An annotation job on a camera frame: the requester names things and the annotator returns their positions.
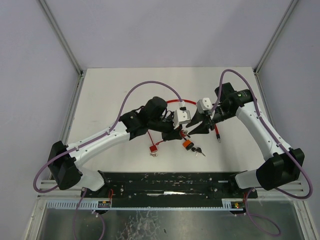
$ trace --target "gray floor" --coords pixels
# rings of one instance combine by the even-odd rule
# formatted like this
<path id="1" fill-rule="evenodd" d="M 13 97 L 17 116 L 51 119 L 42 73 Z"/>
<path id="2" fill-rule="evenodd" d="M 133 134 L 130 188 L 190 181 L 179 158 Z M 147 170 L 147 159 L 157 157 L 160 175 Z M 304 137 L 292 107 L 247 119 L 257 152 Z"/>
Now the gray floor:
<path id="1" fill-rule="evenodd" d="M 104 240 L 303 240 L 294 206 L 289 202 L 250 202 L 252 213 L 274 220 L 281 237 L 259 231 L 247 216 L 234 217 L 226 211 L 109 211 L 103 215 Z M 47 209 L 39 240 L 72 240 L 74 210 Z M 277 232 L 265 220 L 256 219 L 264 229 Z M 79 211 L 76 218 L 79 240 L 97 240 L 102 223 L 90 211 Z"/>

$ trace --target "white table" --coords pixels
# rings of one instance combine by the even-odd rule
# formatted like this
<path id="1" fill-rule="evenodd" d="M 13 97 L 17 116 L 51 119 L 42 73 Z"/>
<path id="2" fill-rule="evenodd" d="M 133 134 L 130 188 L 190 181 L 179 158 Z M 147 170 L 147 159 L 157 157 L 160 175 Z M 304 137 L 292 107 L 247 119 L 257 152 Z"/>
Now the white table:
<path id="1" fill-rule="evenodd" d="M 224 67 L 164 67 L 164 68 L 91 68 L 85 75 L 68 143 L 79 141 L 109 126 L 119 112 L 127 92 L 143 81 L 160 81 L 173 87 L 183 99 L 196 102 L 209 97 L 214 103 L 214 92 Z M 261 110 L 265 113 L 262 97 L 251 67 L 233 67 L 250 83 Z M 242 80 L 231 72 L 224 83 L 231 82 L 235 90 L 247 89 Z M 146 84 L 129 97 L 123 114 L 137 109 L 154 96 L 171 100 L 177 97 L 166 87 Z M 187 103 L 193 116 L 196 107 Z M 169 110 L 178 107 L 168 105 Z M 229 172 L 256 169 L 264 162 L 260 149 L 245 126 L 236 118 L 217 124 L 221 135 L 218 143 L 215 132 L 192 135 L 191 140 L 202 148 L 206 157 L 186 151 L 182 140 L 163 142 L 158 156 L 149 155 L 148 135 L 116 145 L 88 161 L 85 166 L 104 172 Z M 154 141 L 161 140 L 159 132 L 150 131 Z"/>

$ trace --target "robotic arm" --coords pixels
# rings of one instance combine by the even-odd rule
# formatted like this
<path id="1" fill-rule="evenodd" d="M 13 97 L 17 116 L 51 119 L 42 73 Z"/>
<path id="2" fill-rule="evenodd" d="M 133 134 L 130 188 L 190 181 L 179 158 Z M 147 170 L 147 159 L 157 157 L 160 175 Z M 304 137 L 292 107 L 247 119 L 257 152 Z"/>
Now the robotic arm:
<path id="1" fill-rule="evenodd" d="M 235 91 L 230 83 L 223 84 L 220 102 L 214 113 L 211 111 L 212 103 L 209 98 L 199 100 L 196 105 L 197 111 L 192 119 L 184 103 L 180 103 L 180 108 L 167 116 L 166 101 L 160 97 L 154 97 L 145 106 L 123 114 L 108 135 L 103 136 L 111 128 L 110 126 L 68 146 L 63 145 L 61 141 L 56 142 L 52 146 L 49 160 L 65 151 L 77 149 L 49 165 L 58 187 L 65 190 L 77 185 L 92 191 L 99 190 L 106 183 L 103 175 L 99 171 L 83 167 L 84 163 L 108 148 L 146 134 L 148 130 L 161 132 L 164 141 L 181 140 L 182 124 L 187 124 L 188 128 L 201 122 L 189 134 L 208 134 L 210 130 L 214 130 L 214 124 L 233 117 L 237 117 L 247 127 L 257 142 L 265 163 L 256 170 L 231 176 L 231 184 L 233 183 L 238 189 L 262 187 L 271 190 L 298 179 L 300 170 L 279 147 L 259 118 L 264 119 L 280 143 L 301 166 L 304 153 L 300 148 L 292 149 L 279 136 L 262 112 L 258 116 L 253 96 L 248 89 Z"/>

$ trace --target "orange object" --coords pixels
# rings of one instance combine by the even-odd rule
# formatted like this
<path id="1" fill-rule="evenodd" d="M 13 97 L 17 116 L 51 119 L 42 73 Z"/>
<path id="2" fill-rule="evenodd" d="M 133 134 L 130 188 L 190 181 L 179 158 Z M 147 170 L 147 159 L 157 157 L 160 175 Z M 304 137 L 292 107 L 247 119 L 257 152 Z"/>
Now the orange object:
<path id="1" fill-rule="evenodd" d="M 184 148 L 186 150 L 190 150 L 194 145 L 195 144 L 192 141 L 190 141 L 189 139 L 182 143 L 182 146 L 184 146 Z"/>

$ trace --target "wall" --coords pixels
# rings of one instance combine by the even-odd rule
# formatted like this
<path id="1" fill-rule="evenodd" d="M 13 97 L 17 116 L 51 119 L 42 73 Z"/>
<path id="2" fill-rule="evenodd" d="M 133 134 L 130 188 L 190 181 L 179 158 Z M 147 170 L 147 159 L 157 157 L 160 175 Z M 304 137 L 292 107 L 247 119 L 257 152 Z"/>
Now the wall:
<path id="1" fill-rule="evenodd" d="M 302 148 L 305 152 L 303 166 L 314 185 L 314 194 L 308 203 L 318 230 L 319 13 L 319 1 L 300 1 L 260 73 L 277 130 L 294 148 Z"/>
<path id="2" fill-rule="evenodd" d="M 291 0 L 47 0 L 83 69 L 254 67 Z"/>
<path id="3" fill-rule="evenodd" d="M 2 0 L 0 33 L 0 233 L 17 240 L 37 196 L 33 178 L 59 139 L 77 74 L 35 0 Z"/>

